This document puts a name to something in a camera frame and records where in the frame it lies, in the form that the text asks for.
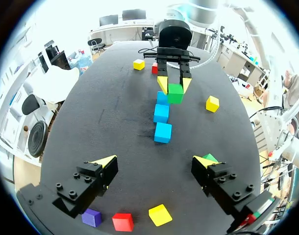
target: purple cube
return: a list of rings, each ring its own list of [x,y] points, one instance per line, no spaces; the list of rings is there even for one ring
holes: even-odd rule
[[[101,213],[91,209],[87,209],[82,215],[82,222],[84,224],[97,227],[101,224]]]

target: yellow cube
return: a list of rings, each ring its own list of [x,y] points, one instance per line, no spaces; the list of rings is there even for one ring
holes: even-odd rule
[[[219,108],[219,100],[216,97],[209,96],[206,101],[206,109],[211,112],[216,112]]]
[[[172,221],[172,217],[168,213],[164,204],[149,209],[149,216],[156,226],[161,226]]]
[[[142,70],[142,69],[144,69],[144,67],[145,67],[144,60],[137,59],[137,60],[133,61],[133,68],[135,70]]]

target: black chair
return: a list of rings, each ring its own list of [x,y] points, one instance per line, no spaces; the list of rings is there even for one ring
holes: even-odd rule
[[[39,108],[40,108],[40,105],[37,102],[35,95],[30,94],[22,104],[22,113],[24,115],[29,115]]]
[[[48,137],[48,126],[44,121],[38,121],[32,128],[28,137],[28,150],[30,155],[38,158],[42,155]]]
[[[101,41],[101,38],[94,38],[89,40],[87,44],[91,46],[93,50],[98,50],[100,54],[100,50],[104,50],[104,47],[106,46],[106,44],[101,43]]]

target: desk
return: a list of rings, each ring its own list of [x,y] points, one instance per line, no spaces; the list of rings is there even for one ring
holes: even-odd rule
[[[170,106],[170,143],[155,143],[153,113],[160,88],[151,74],[154,59],[146,59],[141,71],[132,68],[135,59],[143,58],[137,51],[147,45],[145,41],[113,45],[75,84],[50,132],[41,184],[55,191],[56,182],[72,176],[79,162],[116,154],[119,172],[105,195],[90,206],[102,213],[102,224],[92,228],[82,225],[81,216],[73,220],[66,215],[69,224],[78,224],[83,234],[119,234],[111,217],[125,211],[132,213],[137,235],[225,234],[233,218],[202,192],[191,174],[191,161],[193,155],[212,153],[254,184],[258,194],[259,157],[246,110],[213,61],[192,70],[182,104]],[[189,50],[201,62],[209,58],[203,50]],[[170,82],[179,82],[178,70],[168,68],[168,73]],[[216,113],[205,110],[209,95],[220,100]],[[166,206],[173,221],[156,227],[148,209],[159,204]]]
[[[210,36],[213,33],[206,28],[195,26],[189,22],[187,24],[192,32],[191,46],[204,49],[206,42],[210,41]],[[136,41],[142,40],[142,28],[153,27],[154,20],[129,20],[119,21],[118,24],[108,24],[100,26],[97,29],[92,29],[89,32],[89,39],[101,38],[106,45],[111,45],[115,41],[131,41],[133,38]]]
[[[252,86],[255,86],[264,72],[235,47],[230,46],[229,44],[224,44],[220,50],[220,56],[217,61],[222,69],[227,74],[239,77],[250,83]],[[246,67],[250,71],[248,77],[240,74],[243,67]]]
[[[111,45],[115,41],[141,41],[142,28],[153,27],[154,21],[150,19],[119,21],[118,24],[108,24],[91,30],[89,39],[101,38],[102,43]]]

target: table surface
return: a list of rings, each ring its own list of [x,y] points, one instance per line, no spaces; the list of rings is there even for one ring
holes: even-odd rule
[[[169,144],[153,141],[153,113],[157,91],[151,74],[154,59],[134,70],[148,42],[121,42],[103,53],[75,84],[50,132],[42,163],[41,183],[54,190],[55,183],[72,176],[82,161],[118,156],[119,172],[103,197],[90,208],[102,213],[96,234],[115,232],[111,217],[132,213],[134,234],[225,234],[233,221],[214,198],[207,198],[191,174],[193,155],[211,153],[230,163],[242,179],[259,193],[259,157],[246,110],[229,78],[212,61],[191,70],[193,80],[182,104],[171,105],[173,125]],[[203,50],[189,47],[201,61]],[[168,67],[169,82],[179,82],[179,71]],[[207,98],[220,100],[216,113],[205,110]],[[173,220],[156,227],[148,210],[164,204]],[[82,223],[80,215],[75,223]]]

